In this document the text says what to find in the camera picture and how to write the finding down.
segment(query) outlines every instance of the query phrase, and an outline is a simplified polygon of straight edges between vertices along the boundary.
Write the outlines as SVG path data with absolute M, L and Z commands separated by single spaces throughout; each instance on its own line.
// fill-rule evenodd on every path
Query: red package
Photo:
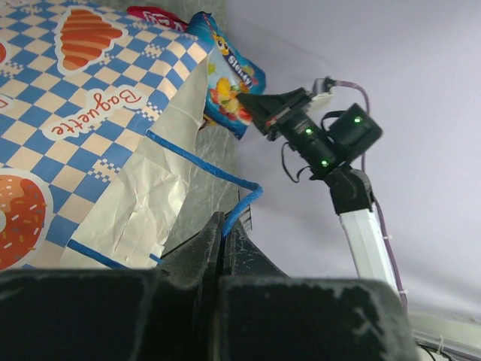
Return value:
M 176 14 L 155 6 L 131 6 L 127 9 L 127 13 L 154 24 L 167 26 L 177 32 L 185 32 L 188 25 L 185 21 L 179 19 Z

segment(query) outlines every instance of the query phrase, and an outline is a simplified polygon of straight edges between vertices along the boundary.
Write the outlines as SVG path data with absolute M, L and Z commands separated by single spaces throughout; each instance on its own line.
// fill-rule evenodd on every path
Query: donut illustration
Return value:
M 8 43 L 0 39 L 0 65 L 3 65 L 6 63 L 10 58 L 10 47 L 8 46 Z
M 0 270 L 26 264 L 47 235 L 53 198 L 39 177 L 0 169 Z

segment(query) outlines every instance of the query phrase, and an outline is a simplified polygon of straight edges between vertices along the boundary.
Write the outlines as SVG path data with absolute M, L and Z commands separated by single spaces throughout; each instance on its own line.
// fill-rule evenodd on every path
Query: baguette paper bag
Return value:
M 0 7 L 0 269 L 152 267 L 180 211 L 210 47 L 82 1 Z

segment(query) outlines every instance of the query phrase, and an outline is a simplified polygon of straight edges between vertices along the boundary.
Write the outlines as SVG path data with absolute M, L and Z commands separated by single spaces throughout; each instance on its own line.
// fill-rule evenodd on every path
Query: snack bag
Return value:
M 265 73 L 239 54 L 210 14 L 200 12 L 194 15 L 186 32 L 215 45 L 208 65 L 209 91 L 205 115 L 231 130 L 237 139 L 242 138 L 252 122 L 252 116 L 236 96 L 238 93 L 262 94 Z
M 187 23 L 179 19 L 176 14 L 155 6 L 131 6 L 127 9 L 127 13 L 157 25 L 167 26 L 177 32 L 185 32 L 187 28 Z

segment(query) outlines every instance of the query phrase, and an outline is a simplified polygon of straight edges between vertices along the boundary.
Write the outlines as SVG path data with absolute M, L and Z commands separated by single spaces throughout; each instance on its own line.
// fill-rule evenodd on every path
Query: white backdrop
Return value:
M 230 38 L 266 70 L 267 93 L 326 75 L 366 88 L 384 129 L 367 170 L 410 309 L 481 317 L 481 2 L 228 0 L 228 15 Z M 363 105 L 338 91 L 329 109 L 353 102 Z M 251 126 L 238 144 L 241 174 L 265 189 L 252 240 L 289 275 L 355 276 L 327 186 L 290 182 L 282 143 Z

